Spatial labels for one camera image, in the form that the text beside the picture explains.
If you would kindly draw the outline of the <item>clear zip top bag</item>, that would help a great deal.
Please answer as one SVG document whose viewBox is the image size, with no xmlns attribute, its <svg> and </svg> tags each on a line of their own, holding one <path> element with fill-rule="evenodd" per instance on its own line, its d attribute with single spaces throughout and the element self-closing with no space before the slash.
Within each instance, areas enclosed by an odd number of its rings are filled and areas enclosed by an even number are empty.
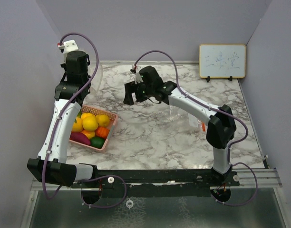
<svg viewBox="0 0 291 228">
<path fill-rule="evenodd" d="M 100 90 L 100 86 L 103 78 L 103 67 L 101 62 L 98 63 L 97 72 L 90 83 L 89 94 L 86 96 L 86 99 L 90 101 L 98 95 Z"/>
</svg>

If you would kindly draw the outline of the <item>pink plastic basket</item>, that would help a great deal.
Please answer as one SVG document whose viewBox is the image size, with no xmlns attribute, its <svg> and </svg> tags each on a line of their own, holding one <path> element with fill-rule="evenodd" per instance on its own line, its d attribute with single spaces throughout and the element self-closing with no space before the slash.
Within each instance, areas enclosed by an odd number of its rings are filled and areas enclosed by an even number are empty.
<svg viewBox="0 0 291 228">
<path fill-rule="evenodd" d="M 118 115 L 91 106 L 81 108 L 69 142 L 96 152 L 103 152 L 113 134 Z"/>
</svg>

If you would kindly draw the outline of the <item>yellow toy lemon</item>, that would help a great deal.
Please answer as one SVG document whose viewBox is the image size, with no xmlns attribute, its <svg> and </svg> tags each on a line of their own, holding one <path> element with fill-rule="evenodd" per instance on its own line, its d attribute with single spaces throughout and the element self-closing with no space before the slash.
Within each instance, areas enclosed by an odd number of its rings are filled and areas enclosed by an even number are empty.
<svg viewBox="0 0 291 228">
<path fill-rule="evenodd" d="M 95 116 L 88 116 L 82 120 L 82 126 L 86 131 L 95 131 L 98 128 L 98 123 Z"/>
</svg>

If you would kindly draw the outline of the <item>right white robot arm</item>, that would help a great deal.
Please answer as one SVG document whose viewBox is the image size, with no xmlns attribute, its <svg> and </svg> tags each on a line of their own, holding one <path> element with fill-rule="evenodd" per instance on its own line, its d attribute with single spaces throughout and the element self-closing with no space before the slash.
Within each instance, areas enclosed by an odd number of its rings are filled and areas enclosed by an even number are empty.
<svg viewBox="0 0 291 228">
<path fill-rule="evenodd" d="M 133 67 L 135 74 L 132 82 L 125 84 L 125 98 L 123 103 L 133 105 L 154 98 L 159 104 L 165 103 L 178 107 L 202 121 L 206 127 L 206 139 L 213 147 L 212 181 L 222 186 L 229 180 L 230 165 L 227 146 L 234 138 L 236 125 L 229 106 L 222 107 L 205 103 L 203 100 L 189 95 L 172 81 L 164 82 L 156 69 L 146 66 L 142 69 Z"/>
</svg>

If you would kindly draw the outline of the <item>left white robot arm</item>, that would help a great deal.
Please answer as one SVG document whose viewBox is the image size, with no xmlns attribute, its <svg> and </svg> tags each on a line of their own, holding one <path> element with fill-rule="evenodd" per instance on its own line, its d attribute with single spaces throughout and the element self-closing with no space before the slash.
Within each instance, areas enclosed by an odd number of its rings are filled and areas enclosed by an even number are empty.
<svg viewBox="0 0 291 228">
<path fill-rule="evenodd" d="M 98 175 L 88 164 L 67 164 L 67 148 L 73 123 L 85 97 L 89 94 L 89 56 L 81 50 L 67 54 L 65 75 L 55 88 L 52 122 L 37 158 L 29 159 L 27 168 L 43 184 L 70 187 L 81 181 L 87 187 L 98 183 Z"/>
</svg>

